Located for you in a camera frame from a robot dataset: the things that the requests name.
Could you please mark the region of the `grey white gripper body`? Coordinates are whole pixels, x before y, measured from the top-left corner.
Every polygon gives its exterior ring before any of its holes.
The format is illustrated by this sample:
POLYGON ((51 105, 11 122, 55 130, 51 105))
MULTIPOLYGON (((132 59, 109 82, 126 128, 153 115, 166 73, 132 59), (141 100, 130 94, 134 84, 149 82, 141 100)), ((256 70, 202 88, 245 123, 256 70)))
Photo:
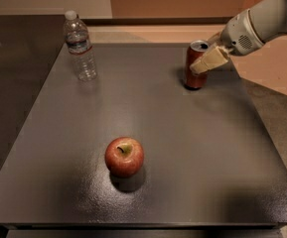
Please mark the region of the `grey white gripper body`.
POLYGON ((264 46, 254 30, 249 9, 227 22, 220 34, 220 41, 233 56, 246 56, 264 46))

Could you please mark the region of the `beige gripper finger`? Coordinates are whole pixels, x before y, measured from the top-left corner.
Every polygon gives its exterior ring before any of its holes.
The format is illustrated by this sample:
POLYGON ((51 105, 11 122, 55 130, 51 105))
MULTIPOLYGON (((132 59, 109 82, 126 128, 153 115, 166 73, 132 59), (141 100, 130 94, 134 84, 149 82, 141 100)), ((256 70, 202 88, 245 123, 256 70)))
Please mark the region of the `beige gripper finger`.
POLYGON ((193 74, 202 74, 226 64, 228 60, 229 51, 226 47, 211 45, 190 65, 190 70, 193 74))
POLYGON ((215 33, 213 36, 211 36, 208 39, 208 42, 213 45, 213 44, 217 44, 218 46, 221 45, 221 32, 217 32, 215 33))

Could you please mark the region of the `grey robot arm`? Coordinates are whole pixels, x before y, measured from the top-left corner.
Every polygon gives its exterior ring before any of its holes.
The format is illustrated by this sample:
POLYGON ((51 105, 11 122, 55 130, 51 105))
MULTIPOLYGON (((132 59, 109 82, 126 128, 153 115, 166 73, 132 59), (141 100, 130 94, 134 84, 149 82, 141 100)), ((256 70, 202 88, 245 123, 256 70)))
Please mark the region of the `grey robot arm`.
POLYGON ((227 63, 230 56, 246 56, 266 43, 287 35, 287 0, 262 0, 231 18, 220 33, 209 39, 210 47, 190 66, 203 74, 227 63))

